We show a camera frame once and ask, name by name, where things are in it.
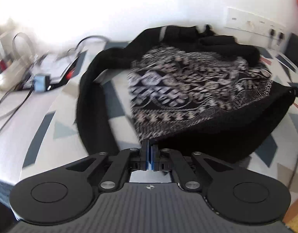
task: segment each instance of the ribbed gray surface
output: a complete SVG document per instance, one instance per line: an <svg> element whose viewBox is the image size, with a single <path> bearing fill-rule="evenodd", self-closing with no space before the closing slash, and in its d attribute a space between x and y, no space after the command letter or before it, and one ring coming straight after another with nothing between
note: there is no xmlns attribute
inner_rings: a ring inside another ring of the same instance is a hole
<svg viewBox="0 0 298 233"><path fill-rule="evenodd" d="M125 183L102 194L82 217L57 226L19 222L11 233L290 233L281 222L243 226L216 215L201 195L181 190L176 183Z"/></svg>

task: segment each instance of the black and white patterned fabric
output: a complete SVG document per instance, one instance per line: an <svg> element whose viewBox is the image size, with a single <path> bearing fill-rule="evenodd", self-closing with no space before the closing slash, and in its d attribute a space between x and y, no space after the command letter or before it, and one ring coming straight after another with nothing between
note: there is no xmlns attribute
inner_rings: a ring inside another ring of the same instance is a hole
<svg viewBox="0 0 298 233"><path fill-rule="evenodd" d="M128 76L140 140L176 133L269 95L268 68L214 52L160 46L134 61Z"/></svg>

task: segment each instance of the black fabric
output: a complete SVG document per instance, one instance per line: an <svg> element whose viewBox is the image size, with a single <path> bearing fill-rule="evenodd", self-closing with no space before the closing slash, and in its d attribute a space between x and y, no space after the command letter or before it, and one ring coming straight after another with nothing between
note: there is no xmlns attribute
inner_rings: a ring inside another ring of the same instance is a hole
<svg viewBox="0 0 298 233"><path fill-rule="evenodd" d="M159 46L161 28L147 29L126 48L111 48L100 52L80 81L77 102L77 127L89 154L106 151L118 153L108 123L102 88L93 80L105 69L130 69L134 60L140 60L154 46ZM185 52L216 52L232 60L243 57L250 67L260 59L254 46L240 45L230 36L214 36L209 27L199 33L195 27L168 26L163 44ZM167 137L152 139L159 148L172 148L189 156L193 151L234 163L247 157L264 141L286 114L295 97L288 87L273 82L269 96L241 109L191 126Z"/></svg>

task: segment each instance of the white wall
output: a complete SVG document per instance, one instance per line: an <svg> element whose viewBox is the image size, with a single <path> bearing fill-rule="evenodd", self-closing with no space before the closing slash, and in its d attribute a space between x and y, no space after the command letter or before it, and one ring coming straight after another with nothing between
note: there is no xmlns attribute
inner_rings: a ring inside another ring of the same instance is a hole
<svg viewBox="0 0 298 233"><path fill-rule="evenodd" d="M0 23L11 17L34 32L42 49L66 49L89 34L130 41L150 27L209 23L220 34L247 43L251 34L224 28L227 6L252 12L298 33L296 0L0 0ZM267 45L254 34L252 44Z"/></svg>

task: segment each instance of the wall socket panel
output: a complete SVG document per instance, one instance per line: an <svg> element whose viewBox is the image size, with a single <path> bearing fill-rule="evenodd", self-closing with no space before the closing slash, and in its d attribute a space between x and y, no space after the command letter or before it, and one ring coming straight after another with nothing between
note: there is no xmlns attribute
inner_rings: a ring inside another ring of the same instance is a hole
<svg viewBox="0 0 298 233"><path fill-rule="evenodd" d="M227 8L227 19L225 27L252 32L267 37L270 36L270 30L274 29L275 39L278 39L280 32L286 34L286 27L279 23L273 22L269 19L252 14L250 12L230 7Z"/></svg>

